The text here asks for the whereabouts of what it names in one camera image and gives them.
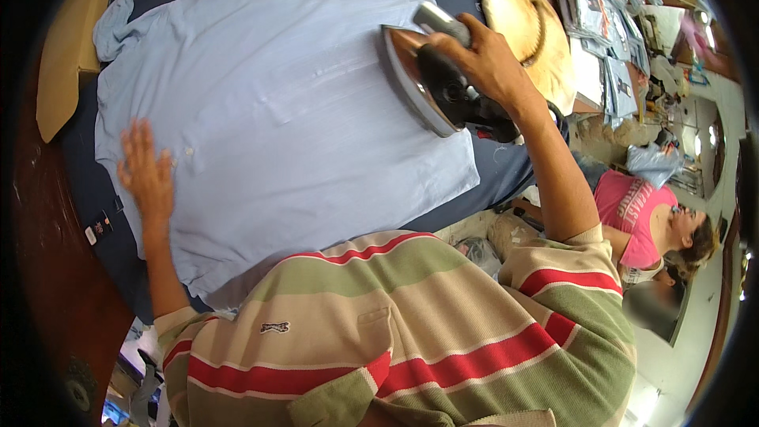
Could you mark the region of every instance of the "stack of shirts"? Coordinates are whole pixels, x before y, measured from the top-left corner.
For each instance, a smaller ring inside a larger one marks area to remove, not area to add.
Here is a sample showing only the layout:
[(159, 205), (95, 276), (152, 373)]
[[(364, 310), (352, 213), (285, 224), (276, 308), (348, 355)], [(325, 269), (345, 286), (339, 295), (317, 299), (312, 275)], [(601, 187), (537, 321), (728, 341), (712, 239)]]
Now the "stack of shirts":
[(557, 1), (567, 34), (580, 38), (583, 49), (602, 60), (604, 112), (606, 121), (617, 128), (637, 110), (625, 62), (650, 74), (643, 35), (631, 13), (639, 13), (646, 1), (661, 5), (662, 0)]

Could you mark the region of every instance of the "pink t-shirt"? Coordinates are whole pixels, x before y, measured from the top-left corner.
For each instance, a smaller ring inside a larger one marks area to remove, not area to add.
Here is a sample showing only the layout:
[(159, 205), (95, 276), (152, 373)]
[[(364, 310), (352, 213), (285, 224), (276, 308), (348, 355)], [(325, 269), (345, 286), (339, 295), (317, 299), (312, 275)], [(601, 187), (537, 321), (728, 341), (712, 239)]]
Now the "pink t-shirt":
[(631, 235), (619, 262), (642, 269), (661, 259), (651, 237), (651, 212), (660, 204), (677, 204), (671, 189), (657, 190), (645, 179), (609, 170), (601, 176), (595, 198), (601, 223)]

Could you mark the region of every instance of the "label tag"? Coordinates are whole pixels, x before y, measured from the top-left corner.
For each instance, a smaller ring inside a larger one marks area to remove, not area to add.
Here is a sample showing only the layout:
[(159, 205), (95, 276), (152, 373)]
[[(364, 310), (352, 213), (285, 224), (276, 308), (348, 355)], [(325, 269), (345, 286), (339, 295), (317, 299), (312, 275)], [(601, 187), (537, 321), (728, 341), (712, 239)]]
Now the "label tag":
[(113, 226), (108, 218), (108, 214), (106, 214), (106, 210), (102, 210), (100, 216), (90, 226), (84, 228), (84, 236), (90, 241), (90, 246), (94, 246), (111, 232), (113, 232)]

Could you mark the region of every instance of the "light blue shirt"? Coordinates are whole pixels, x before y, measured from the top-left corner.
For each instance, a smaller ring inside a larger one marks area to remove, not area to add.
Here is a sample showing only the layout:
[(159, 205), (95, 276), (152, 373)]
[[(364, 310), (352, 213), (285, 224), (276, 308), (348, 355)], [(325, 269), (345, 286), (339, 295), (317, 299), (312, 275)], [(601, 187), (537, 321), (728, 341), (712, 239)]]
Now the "light blue shirt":
[(133, 117), (172, 153), (172, 258), (214, 307), (284, 255), (395, 229), (477, 185), (469, 132), (423, 128), (380, 65), (380, 24), (412, 27), (423, 1), (175, 0), (102, 26), (125, 45), (98, 79), (95, 157), (140, 257), (115, 171)]

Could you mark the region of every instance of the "fingers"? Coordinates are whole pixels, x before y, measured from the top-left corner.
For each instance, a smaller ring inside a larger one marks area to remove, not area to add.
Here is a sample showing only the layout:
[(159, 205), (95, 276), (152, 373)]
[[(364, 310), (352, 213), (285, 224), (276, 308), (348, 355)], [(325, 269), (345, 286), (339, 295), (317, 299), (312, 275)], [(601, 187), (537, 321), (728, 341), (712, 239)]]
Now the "fingers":
[(461, 23), (467, 25), (469, 33), (472, 35), (472, 43), (479, 42), (484, 39), (488, 33), (493, 33), (484, 23), (477, 20), (474, 15), (468, 13), (461, 13), (456, 17)]
[(156, 164), (158, 171), (158, 180), (161, 183), (171, 182), (172, 180), (172, 154), (167, 149), (161, 150), (161, 155)]
[(145, 164), (145, 138), (142, 132), (142, 122), (137, 119), (132, 119), (132, 152), (134, 153), (134, 159), (137, 165), (143, 166)]
[(156, 157), (156, 151), (153, 149), (153, 130), (150, 128), (150, 122), (147, 119), (140, 121), (140, 131), (142, 132), (142, 152), (143, 158), (152, 160)]
[[(135, 121), (132, 120), (131, 128), (134, 128), (135, 125)], [(134, 157), (134, 144), (132, 142), (132, 135), (132, 130), (121, 131), (121, 147), (124, 148), (124, 157), (130, 170), (134, 169), (137, 166), (137, 160)]]
[(455, 38), (445, 33), (433, 33), (430, 35), (430, 43), (443, 54), (451, 58), (459, 68), (467, 72), (471, 70), (471, 62), (475, 58), (474, 53), (461, 46)]
[(124, 168), (124, 161), (119, 160), (116, 165), (116, 173), (119, 175), (121, 185), (127, 189), (128, 192), (132, 191), (132, 175)]

